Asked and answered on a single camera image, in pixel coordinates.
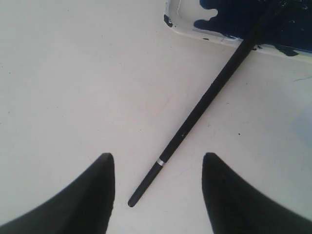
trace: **white floor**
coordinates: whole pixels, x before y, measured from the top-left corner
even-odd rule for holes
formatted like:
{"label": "white floor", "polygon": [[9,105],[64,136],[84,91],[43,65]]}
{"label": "white floor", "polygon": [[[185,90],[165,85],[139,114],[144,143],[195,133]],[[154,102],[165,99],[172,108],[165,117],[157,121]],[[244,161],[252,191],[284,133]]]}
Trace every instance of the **white floor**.
{"label": "white floor", "polygon": [[234,51],[173,33],[164,8],[165,0],[0,0],[0,224],[103,152],[116,165],[108,234],[212,233],[206,152],[312,219],[312,66],[256,52],[127,206]]}

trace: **blue paint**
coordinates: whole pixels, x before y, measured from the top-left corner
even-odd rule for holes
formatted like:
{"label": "blue paint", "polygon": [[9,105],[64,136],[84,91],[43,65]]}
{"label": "blue paint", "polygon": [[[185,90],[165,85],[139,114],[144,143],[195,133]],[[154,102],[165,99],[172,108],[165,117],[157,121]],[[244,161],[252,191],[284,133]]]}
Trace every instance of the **blue paint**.
{"label": "blue paint", "polygon": [[[229,38],[244,39],[269,0],[200,0],[204,9],[216,9],[218,15],[209,21],[200,19],[194,27],[218,32]],[[312,53],[312,0],[294,0],[272,22],[259,44],[275,46],[288,56],[297,51]]]}

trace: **black paintbrush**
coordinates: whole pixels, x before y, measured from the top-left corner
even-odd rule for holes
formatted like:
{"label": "black paintbrush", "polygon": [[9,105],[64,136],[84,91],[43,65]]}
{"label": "black paintbrush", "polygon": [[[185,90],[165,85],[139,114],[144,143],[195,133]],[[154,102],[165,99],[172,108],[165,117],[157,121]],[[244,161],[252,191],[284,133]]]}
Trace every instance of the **black paintbrush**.
{"label": "black paintbrush", "polygon": [[217,94],[221,91],[223,86],[230,79],[236,69],[244,61],[244,59],[254,48],[254,46],[258,43],[259,39],[262,37],[267,27],[270,25],[270,22],[273,21],[291,1],[292,0],[271,0],[264,14],[260,17],[254,28],[247,34],[247,36],[242,41],[237,50],[234,52],[228,63],[224,66],[217,78],[213,81],[207,92],[201,98],[196,107],[192,110],[192,112],[184,121],[175,136],[172,138],[165,150],[162,152],[159,159],[156,161],[156,163],[150,169],[150,171],[143,179],[141,184],[138,186],[136,191],[133,193],[128,202],[128,205],[130,207],[135,206],[138,200],[142,197],[144,192],[147,190],[147,188],[153,182],[160,170],[163,168],[164,164],[170,159],[170,157],[179,147],[186,135],[190,132],[190,130],[194,127],[202,114],[206,111],[213,99],[217,96]]}

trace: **black speck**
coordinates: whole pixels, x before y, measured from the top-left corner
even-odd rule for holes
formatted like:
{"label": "black speck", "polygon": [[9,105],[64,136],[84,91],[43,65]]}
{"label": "black speck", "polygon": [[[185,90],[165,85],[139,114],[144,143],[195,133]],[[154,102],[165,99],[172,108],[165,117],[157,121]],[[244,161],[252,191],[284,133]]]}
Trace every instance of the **black speck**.
{"label": "black speck", "polygon": [[164,21],[168,25],[168,27],[172,28],[173,24],[171,23],[171,19],[167,15],[164,15]]}

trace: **paint tray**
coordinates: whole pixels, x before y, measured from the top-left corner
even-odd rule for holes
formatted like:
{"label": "paint tray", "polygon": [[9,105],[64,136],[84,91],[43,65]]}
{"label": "paint tray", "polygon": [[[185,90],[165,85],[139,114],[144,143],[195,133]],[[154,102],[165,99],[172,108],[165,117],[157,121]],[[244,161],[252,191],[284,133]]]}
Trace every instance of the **paint tray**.
{"label": "paint tray", "polygon": [[[238,47],[268,2],[169,0],[164,21],[179,34]],[[296,0],[294,4],[272,23],[263,41],[255,46],[255,51],[312,62],[312,27],[309,26],[312,22],[312,1]]]}

